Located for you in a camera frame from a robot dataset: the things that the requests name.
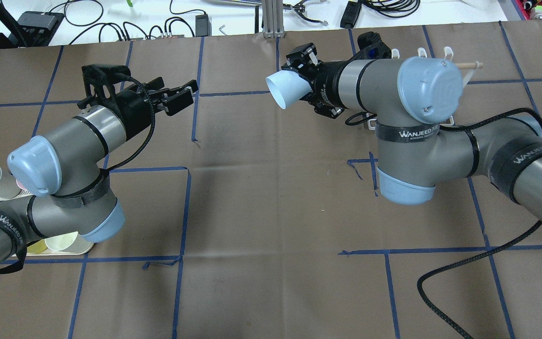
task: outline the gray robotic arm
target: gray robotic arm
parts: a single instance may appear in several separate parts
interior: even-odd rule
[[[373,32],[358,42],[361,51],[343,62],[321,62],[312,43],[296,47],[267,77],[276,102],[285,109],[307,101],[334,119],[346,108],[377,114],[380,189],[392,202],[427,202],[438,182],[484,175],[542,220],[538,114],[517,109],[468,127],[441,127],[462,94],[458,68],[433,58],[391,59]]]
[[[198,90],[195,80],[173,89],[164,88],[160,77],[142,84],[126,66],[84,66],[83,78],[87,98],[78,103],[81,114],[8,157],[10,171],[33,195],[0,202],[0,262],[13,254],[19,258],[0,273],[20,270],[32,241],[76,231],[92,242],[114,236],[125,216],[110,189],[110,170],[141,152],[156,112],[178,113],[193,104]],[[121,81],[135,84],[116,94],[114,84]],[[146,142],[127,161],[104,170],[97,166],[148,127]]]

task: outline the metal post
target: metal post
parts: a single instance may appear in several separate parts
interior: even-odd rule
[[[284,37],[284,4],[281,0],[263,0],[265,38]]]

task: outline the yellow cup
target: yellow cup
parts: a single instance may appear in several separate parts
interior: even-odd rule
[[[47,249],[47,245],[45,244],[45,240],[39,240],[35,242],[34,244],[30,245],[28,249],[29,254],[39,254]]]

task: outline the robotic arm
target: robotic arm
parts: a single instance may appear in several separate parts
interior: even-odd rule
[[[0,202],[0,262],[17,254],[18,262],[0,273],[22,269],[27,244],[78,231],[100,242],[125,223],[118,199],[110,189],[109,172],[124,165],[145,147],[153,133],[155,113],[172,116],[193,104],[195,80],[164,88],[158,77],[142,84],[126,66],[89,65],[82,68],[87,97],[81,113],[9,154],[12,174],[33,195]],[[118,94],[114,84],[134,84]],[[100,169],[97,162],[150,127],[142,146],[126,161]]]
[[[487,176],[512,201],[542,220],[542,119],[517,109],[465,127],[441,127],[462,95],[450,61],[390,58],[374,32],[358,38],[360,52],[322,62],[312,43],[293,49],[267,86],[282,109],[297,100],[337,118],[344,109],[377,114],[382,195],[399,204],[432,198],[435,184]]]

